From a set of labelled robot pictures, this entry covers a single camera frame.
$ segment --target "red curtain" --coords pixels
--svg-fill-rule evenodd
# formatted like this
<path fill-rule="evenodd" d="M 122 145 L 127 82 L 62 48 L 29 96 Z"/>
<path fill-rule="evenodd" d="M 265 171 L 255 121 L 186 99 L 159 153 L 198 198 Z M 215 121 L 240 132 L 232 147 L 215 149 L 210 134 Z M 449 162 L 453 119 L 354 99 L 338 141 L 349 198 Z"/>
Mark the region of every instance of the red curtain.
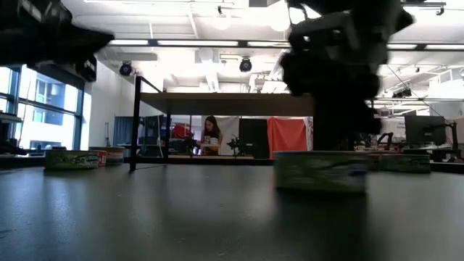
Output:
<path fill-rule="evenodd" d="M 268 140 L 271 159 L 273 158 L 273 152 L 307 151 L 304 120 L 269 118 Z"/>

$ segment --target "black monitor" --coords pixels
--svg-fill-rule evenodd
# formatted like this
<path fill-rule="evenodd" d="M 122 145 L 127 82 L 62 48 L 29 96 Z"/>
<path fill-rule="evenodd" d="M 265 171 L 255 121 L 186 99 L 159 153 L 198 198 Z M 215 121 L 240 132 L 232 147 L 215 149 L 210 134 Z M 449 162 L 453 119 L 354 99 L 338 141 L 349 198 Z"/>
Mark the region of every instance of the black monitor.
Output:
<path fill-rule="evenodd" d="M 405 116 L 406 142 L 425 144 L 434 142 L 442 145 L 447 142 L 445 121 L 442 116 Z"/>

